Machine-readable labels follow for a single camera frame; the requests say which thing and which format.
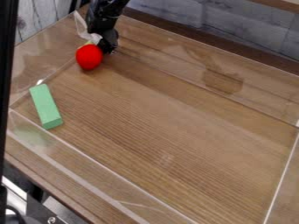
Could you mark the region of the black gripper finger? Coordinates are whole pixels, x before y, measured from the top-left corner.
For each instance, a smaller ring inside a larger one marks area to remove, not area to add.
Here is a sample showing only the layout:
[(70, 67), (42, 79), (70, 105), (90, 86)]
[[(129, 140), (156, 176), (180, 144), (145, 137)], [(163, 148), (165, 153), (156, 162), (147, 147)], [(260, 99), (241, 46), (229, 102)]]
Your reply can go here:
[(114, 49), (117, 48), (117, 30), (116, 29), (109, 29), (104, 31), (101, 34), (101, 40), (97, 43), (97, 47), (102, 51), (104, 54), (112, 53)]

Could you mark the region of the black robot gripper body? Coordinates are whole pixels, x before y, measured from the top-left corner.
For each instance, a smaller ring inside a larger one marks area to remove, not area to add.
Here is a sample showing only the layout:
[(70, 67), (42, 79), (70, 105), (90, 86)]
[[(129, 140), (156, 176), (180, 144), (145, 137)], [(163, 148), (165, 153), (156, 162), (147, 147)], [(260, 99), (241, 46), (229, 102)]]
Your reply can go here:
[(114, 28), (129, 0), (90, 0), (85, 16), (88, 33), (102, 33)]

